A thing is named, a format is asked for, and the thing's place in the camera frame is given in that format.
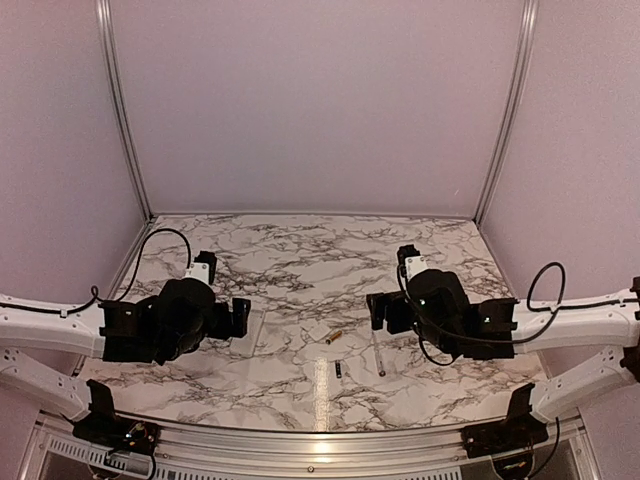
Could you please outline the white remote control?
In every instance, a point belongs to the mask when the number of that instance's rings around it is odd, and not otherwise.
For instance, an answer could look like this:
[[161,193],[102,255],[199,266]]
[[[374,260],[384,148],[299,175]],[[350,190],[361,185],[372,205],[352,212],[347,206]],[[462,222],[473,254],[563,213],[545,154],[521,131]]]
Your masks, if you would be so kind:
[[233,338],[230,343],[229,349],[233,355],[241,358],[250,358],[254,355],[264,319],[265,312],[263,310],[252,310],[250,312],[246,335],[242,338]]

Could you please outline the silver pen tool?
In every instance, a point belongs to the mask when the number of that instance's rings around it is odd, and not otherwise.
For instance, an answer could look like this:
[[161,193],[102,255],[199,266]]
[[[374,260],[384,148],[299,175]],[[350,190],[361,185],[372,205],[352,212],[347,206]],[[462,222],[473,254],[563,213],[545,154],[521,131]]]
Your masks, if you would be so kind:
[[380,377],[385,377],[386,369],[385,369],[385,365],[382,357],[381,342],[379,339],[378,331],[376,330],[372,331],[372,345],[373,345],[373,351],[374,351],[374,357],[375,357],[378,375]]

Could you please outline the white battery cover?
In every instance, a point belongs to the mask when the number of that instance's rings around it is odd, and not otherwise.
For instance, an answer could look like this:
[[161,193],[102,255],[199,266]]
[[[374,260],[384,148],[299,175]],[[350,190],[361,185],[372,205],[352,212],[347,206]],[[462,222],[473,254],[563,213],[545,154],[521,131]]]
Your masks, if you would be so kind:
[[330,328],[324,324],[306,325],[301,328],[301,337],[306,342],[319,342],[330,333]]

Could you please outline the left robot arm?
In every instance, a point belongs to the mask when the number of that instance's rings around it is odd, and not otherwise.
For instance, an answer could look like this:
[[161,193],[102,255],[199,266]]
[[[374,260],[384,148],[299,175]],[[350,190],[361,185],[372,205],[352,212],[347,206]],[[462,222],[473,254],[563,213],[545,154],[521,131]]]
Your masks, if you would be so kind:
[[206,338],[244,338],[250,311],[246,299],[217,301],[211,287],[196,278],[170,280],[159,294],[136,303],[47,305],[3,296],[1,384],[71,421],[89,414],[89,431],[102,443],[116,445],[126,436],[126,423],[98,406],[99,396],[109,395],[109,389],[67,376],[30,357],[29,351],[163,365],[196,351]]

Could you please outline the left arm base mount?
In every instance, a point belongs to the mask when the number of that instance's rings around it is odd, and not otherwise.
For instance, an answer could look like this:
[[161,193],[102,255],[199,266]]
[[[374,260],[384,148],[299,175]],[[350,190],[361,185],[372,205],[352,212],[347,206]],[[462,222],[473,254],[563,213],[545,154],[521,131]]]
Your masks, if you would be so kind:
[[108,447],[112,453],[126,451],[152,455],[156,449],[160,426],[153,422],[121,416],[89,415],[73,423],[73,435],[93,444]]

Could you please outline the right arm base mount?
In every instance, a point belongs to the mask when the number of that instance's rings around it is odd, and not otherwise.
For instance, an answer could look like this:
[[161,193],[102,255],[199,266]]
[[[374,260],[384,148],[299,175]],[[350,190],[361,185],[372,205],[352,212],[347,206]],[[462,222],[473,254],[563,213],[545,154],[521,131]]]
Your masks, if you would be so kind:
[[461,436],[469,458],[526,449],[549,438],[547,426],[535,419],[504,419],[471,425],[461,430]]

